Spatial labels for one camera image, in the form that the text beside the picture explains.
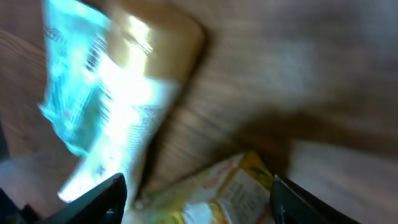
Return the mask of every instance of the yellow package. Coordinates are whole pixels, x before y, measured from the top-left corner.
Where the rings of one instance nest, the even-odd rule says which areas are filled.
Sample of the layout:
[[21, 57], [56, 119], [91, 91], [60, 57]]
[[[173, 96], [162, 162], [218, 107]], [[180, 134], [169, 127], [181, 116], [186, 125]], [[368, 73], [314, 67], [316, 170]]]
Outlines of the yellow package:
[[125, 217], [135, 223], [273, 223], [273, 180], [255, 152], [242, 153], [147, 196]]

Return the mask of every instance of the wood grain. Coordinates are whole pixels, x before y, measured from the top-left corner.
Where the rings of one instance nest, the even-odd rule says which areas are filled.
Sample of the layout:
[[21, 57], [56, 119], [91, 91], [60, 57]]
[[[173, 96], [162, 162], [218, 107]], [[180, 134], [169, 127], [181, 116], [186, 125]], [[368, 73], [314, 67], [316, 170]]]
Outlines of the wood grain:
[[[149, 148], [144, 190], [256, 150], [351, 218], [398, 222], [398, 3], [161, 2], [194, 17], [208, 43]], [[56, 192], [77, 158], [36, 106], [46, 81], [40, 1], [1, 1], [0, 12], [0, 118], [15, 157], [0, 164], [0, 187], [46, 217], [63, 206]]]

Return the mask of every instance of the label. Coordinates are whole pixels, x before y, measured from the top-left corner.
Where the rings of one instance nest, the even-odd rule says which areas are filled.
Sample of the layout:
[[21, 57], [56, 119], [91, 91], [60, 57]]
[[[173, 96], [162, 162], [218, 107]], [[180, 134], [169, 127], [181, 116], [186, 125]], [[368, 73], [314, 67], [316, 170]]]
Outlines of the label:
[[215, 198], [229, 173], [239, 165], [243, 156], [244, 154], [240, 154], [215, 165], [214, 168], [210, 170], [203, 185], [188, 199], [187, 206], [198, 202], [206, 202], [207, 200]]
[[238, 170], [217, 201], [229, 223], [255, 223], [269, 203], [269, 192], [245, 171]]
[[145, 164], [146, 147], [179, 91], [179, 84], [153, 80], [119, 68], [105, 53], [98, 52], [92, 72], [101, 77], [99, 128], [87, 158], [59, 192], [71, 201], [121, 172], [126, 178], [127, 203], [134, 198]]

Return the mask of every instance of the wooden surface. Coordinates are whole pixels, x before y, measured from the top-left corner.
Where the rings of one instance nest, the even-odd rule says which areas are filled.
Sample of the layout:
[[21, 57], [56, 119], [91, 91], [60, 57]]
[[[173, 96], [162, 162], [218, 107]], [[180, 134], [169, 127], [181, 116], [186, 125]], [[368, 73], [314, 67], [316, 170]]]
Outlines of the wooden surface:
[[[208, 45], [149, 148], [146, 190], [256, 150], [351, 218], [398, 222], [398, 3], [166, 2]], [[57, 190], [77, 162], [37, 108], [45, 82], [40, 1], [1, 0], [0, 118], [13, 159], [0, 163], [0, 187], [43, 217], [64, 206]]]

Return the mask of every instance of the snack bag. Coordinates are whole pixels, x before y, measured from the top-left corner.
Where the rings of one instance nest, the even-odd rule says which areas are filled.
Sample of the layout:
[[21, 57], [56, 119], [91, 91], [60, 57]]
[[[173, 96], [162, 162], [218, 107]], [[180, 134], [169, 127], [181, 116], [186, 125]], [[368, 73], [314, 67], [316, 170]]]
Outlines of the snack bag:
[[96, 137], [58, 196], [74, 201], [122, 173], [128, 210], [139, 190], [147, 146], [186, 84], [204, 35], [194, 20], [167, 5], [113, 0], [106, 6], [109, 30], [92, 44], [88, 62], [93, 66], [84, 70], [99, 83], [83, 110], [84, 124], [96, 120]]
[[239, 154], [148, 195], [126, 212], [124, 223], [273, 223], [273, 180], [255, 152]]

